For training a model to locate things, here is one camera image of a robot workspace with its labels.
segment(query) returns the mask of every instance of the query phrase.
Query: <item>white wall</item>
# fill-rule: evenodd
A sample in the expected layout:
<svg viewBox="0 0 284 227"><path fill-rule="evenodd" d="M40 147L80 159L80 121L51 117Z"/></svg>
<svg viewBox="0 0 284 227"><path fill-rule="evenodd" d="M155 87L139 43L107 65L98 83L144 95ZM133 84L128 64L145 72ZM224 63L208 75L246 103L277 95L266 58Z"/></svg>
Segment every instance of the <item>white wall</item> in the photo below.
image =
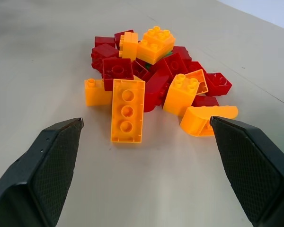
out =
<svg viewBox="0 0 284 227"><path fill-rule="evenodd" d="M284 0L218 0L284 28Z"/></svg>

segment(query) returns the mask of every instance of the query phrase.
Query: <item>table surface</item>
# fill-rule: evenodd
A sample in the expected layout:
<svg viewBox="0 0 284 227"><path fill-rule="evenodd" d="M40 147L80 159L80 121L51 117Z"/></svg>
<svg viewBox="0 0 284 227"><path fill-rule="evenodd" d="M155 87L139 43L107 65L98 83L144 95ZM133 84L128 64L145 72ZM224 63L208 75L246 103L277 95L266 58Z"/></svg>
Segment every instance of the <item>table surface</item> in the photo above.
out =
<svg viewBox="0 0 284 227"><path fill-rule="evenodd" d="M55 122L83 117L58 227L251 227L214 137L194 138L160 107L141 145L110 143L111 110L86 107L94 36L159 25L233 84L220 105L284 152L284 29L215 0L0 0L0 177Z"/></svg>

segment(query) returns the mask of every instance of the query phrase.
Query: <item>pile of lego bricks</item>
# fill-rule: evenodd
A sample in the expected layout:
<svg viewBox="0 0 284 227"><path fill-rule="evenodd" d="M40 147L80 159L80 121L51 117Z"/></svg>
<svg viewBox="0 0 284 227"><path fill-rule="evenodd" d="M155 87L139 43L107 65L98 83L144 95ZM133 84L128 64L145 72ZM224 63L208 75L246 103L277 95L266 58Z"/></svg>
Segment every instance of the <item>pile of lego bricks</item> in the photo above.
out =
<svg viewBox="0 0 284 227"><path fill-rule="evenodd" d="M112 142L140 143L143 113L156 106L183 117L180 126L192 136L213 136L211 116L238 115L236 106L219 106L214 97L232 84L220 72L207 73L175 41L158 26L141 41L133 30L95 37L91 66L102 79L84 81L86 105L112 105Z"/></svg>

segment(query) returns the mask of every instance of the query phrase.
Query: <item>textured gripper pad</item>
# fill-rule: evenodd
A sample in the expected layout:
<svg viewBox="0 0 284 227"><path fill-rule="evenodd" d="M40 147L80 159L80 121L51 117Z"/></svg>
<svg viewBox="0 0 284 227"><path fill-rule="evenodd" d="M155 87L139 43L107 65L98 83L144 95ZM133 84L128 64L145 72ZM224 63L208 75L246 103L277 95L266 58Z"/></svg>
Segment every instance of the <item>textured gripper pad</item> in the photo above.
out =
<svg viewBox="0 0 284 227"><path fill-rule="evenodd" d="M244 131L221 121L214 122L213 130L231 186L256 223L276 195L281 176Z"/></svg>
<svg viewBox="0 0 284 227"><path fill-rule="evenodd" d="M32 180L36 199L52 226L58 222L71 184L81 127L74 124L58 134Z"/></svg>

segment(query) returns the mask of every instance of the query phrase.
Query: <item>yellow lego brick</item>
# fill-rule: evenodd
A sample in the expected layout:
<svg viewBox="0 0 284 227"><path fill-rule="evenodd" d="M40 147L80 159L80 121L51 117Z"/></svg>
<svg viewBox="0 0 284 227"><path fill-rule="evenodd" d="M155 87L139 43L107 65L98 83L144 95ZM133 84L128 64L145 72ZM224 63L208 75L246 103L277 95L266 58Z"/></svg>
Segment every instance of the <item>yellow lego brick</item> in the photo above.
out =
<svg viewBox="0 0 284 227"><path fill-rule="evenodd" d="M188 79L184 74L176 75L167 92L163 110L183 117L193 103L198 87L197 79Z"/></svg>
<svg viewBox="0 0 284 227"><path fill-rule="evenodd" d="M162 47L157 44L151 44L147 40L142 39L138 43L137 58L153 65L172 51L173 48L173 44Z"/></svg>
<svg viewBox="0 0 284 227"><path fill-rule="evenodd" d="M104 90L102 79L87 79L84 81L86 106L111 105L112 91Z"/></svg>
<svg viewBox="0 0 284 227"><path fill-rule="evenodd" d="M133 79L134 79L134 80L143 81L142 79L140 79L139 77L137 77L137 76L135 76L135 75L133 76Z"/></svg>
<svg viewBox="0 0 284 227"><path fill-rule="evenodd" d="M114 79L111 141L141 143L145 81Z"/></svg>
<svg viewBox="0 0 284 227"><path fill-rule="evenodd" d="M238 113L236 106L191 106L187 108L180 126L191 136L213 136L213 128L209 124L211 116L234 119Z"/></svg>
<svg viewBox="0 0 284 227"><path fill-rule="evenodd" d="M200 85L199 85L199 88L198 88L198 91L197 91L197 95L208 92L208 87L207 87L207 84L206 84L206 80L205 80L203 70L197 70L197 71L194 71L194 72L190 72L188 74L185 74L185 76L186 76L186 78L189 78L189 79L190 78L196 78L199 81Z"/></svg>
<svg viewBox="0 0 284 227"><path fill-rule="evenodd" d="M161 47L169 44L174 45L176 41L169 30L161 30L159 26L154 26L152 29L149 29L146 33L144 33L143 39Z"/></svg>
<svg viewBox="0 0 284 227"><path fill-rule="evenodd" d="M120 58L130 58L134 61L137 56L138 33L125 32L120 39Z"/></svg>

